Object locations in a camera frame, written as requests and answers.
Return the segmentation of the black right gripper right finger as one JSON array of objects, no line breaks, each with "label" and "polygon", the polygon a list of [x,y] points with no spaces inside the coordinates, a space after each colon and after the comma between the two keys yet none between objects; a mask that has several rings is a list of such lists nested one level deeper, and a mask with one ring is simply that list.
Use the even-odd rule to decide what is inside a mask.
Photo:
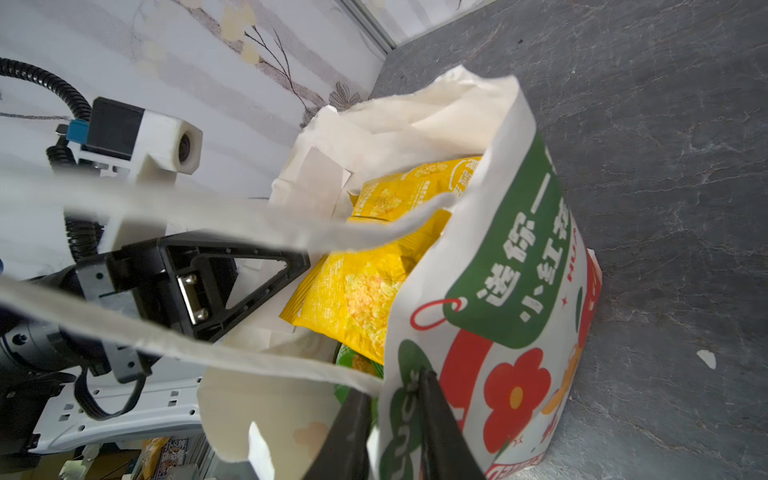
[{"label": "black right gripper right finger", "polygon": [[417,401],[422,425],[424,479],[483,480],[483,472],[458,428],[434,371],[419,372]]}]

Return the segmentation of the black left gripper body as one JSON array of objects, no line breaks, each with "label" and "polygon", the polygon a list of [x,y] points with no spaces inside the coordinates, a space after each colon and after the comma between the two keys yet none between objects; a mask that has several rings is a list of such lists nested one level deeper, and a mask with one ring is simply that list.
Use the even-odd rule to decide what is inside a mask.
[{"label": "black left gripper body", "polygon": [[1,278],[1,381],[23,383],[76,365],[127,383],[180,356],[166,238],[136,242],[55,274]]}]

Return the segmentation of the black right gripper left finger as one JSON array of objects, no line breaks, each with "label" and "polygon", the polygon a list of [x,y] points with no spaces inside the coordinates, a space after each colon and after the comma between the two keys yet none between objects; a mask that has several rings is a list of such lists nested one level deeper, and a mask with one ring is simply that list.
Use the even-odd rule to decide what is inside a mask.
[{"label": "black right gripper left finger", "polygon": [[351,389],[304,480],[366,480],[372,398]]}]

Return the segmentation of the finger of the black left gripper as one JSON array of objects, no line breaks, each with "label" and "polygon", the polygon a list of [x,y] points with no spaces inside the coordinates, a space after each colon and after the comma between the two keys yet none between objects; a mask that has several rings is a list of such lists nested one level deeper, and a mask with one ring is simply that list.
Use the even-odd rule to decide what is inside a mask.
[{"label": "finger of the black left gripper", "polygon": [[166,325],[205,342],[222,338],[310,267],[305,252],[201,232],[164,237],[158,253]]}]

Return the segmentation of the green snack packet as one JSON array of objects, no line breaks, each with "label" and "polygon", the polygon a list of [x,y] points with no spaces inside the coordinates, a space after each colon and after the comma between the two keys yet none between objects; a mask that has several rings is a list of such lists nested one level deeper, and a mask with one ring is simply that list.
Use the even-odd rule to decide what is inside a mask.
[{"label": "green snack packet", "polygon": [[[348,346],[339,344],[335,352],[334,363],[338,366],[360,371],[379,379],[384,376],[384,367],[367,357],[355,352]],[[346,385],[335,385],[334,396],[343,405],[349,395],[350,388]]]}]

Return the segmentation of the white printed paper bag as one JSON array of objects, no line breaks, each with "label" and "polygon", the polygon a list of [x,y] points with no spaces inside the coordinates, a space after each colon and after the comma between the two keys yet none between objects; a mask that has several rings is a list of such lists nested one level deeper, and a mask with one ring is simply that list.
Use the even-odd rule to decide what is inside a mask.
[{"label": "white printed paper bag", "polygon": [[[440,197],[390,227],[354,227],[317,214],[311,201],[328,182],[299,184],[320,153],[363,183],[437,160],[478,154],[457,199]],[[384,376],[366,380],[339,367],[284,353],[248,353],[183,340],[17,281],[1,301],[82,333],[125,340],[206,365],[202,424],[215,451],[248,460],[263,478],[296,479],[315,449],[297,433],[329,425],[334,384],[376,395],[380,479],[421,475],[418,373],[438,376],[455,425],[476,463],[501,478],[536,464],[549,444],[578,364],[602,274],[563,197],[549,151],[515,77],[480,78],[463,67],[408,95],[320,110],[299,135],[273,191],[297,208],[259,207],[220,195],[201,199],[169,187],[98,186],[92,180],[7,173],[4,204],[61,205],[124,213],[311,252],[371,252],[413,232],[428,214],[450,215],[395,297]]]}]

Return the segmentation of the yellow snack packet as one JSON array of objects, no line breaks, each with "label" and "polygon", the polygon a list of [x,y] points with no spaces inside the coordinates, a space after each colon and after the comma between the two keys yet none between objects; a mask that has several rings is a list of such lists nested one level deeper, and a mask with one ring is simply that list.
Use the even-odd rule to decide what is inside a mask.
[{"label": "yellow snack packet", "polygon": [[[350,223],[391,223],[434,197],[461,196],[479,157],[428,163],[370,180],[351,195]],[[323,334],[382,364],[394,300],[440,238],[451,214],[439,210],[419,229],[373,250],[323,256],[280,313],[295,327]]]}]

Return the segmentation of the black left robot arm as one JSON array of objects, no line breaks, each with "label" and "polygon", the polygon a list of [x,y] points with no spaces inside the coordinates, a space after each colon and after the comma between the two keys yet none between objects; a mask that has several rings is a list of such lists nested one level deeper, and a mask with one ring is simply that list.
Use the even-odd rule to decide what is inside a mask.
[{"label": "black left robot arm", "polygon": [[[88,101],[59,76],[3,59],[5,77],[54,93],[71,111],[46,151],[51,169],[93,177],[116,173],[139,184],[174,185],[200,163],[202,132],[192,124],[99,97]],[[109,309],[141,317],[196,340],[213,342],[309,268],[305,253],[260,247],[200,231],[169,235],[160,226],[65,213],[73,262],[35,283]],[[24,314],[1,313],[1,457],[11,468],[41,457],[43,415],[51,399],[71,390],[61,418],[105,422],[113,414],[96,401],[93,376],[132,386],[120,408],[133,410],[156,357],[93,340]]]}]

